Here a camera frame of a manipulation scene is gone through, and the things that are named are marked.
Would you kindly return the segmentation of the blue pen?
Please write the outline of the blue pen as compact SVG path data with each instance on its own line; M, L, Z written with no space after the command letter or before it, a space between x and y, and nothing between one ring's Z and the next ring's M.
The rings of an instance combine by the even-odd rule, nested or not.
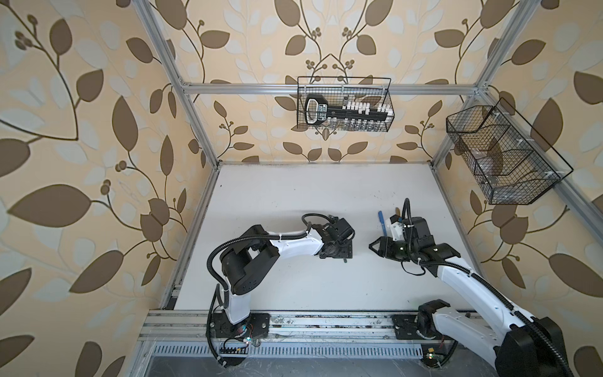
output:
M379 220L379 224L381 226L381 230L382 230L383 236L384 237L388 237L388 232L387 232L387 228L386 228L385 217L384 217L383 212L381 210L378 212L378 220Z

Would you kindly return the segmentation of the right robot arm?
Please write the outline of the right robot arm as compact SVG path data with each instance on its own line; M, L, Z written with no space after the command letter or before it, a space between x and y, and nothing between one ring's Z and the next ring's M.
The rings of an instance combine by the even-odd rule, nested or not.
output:
M371 251L401 265L417 265L419 276L429 273L446 283L485 321L480 325L435 299L418 309L418 336L449 337L488 362L500 376L573 375L561 328L549 317L535 317L508 299L455 248L436 243L425 218L412 215L409 199L400 214L391 217L389 228L390 236L370 243Z

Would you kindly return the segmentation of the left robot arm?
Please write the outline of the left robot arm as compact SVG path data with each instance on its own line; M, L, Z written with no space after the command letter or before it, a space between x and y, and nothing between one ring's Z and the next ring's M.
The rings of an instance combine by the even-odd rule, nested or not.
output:
M207 258L207 270L217 281L207 314L206 340L211 355L223 368L240 364L252 344L269 334L270 315L251 312L251 292L281 259L318 256L353 257L355 230L331 215L304 214L300 232L268 232L251 226L242 236L226 241Z

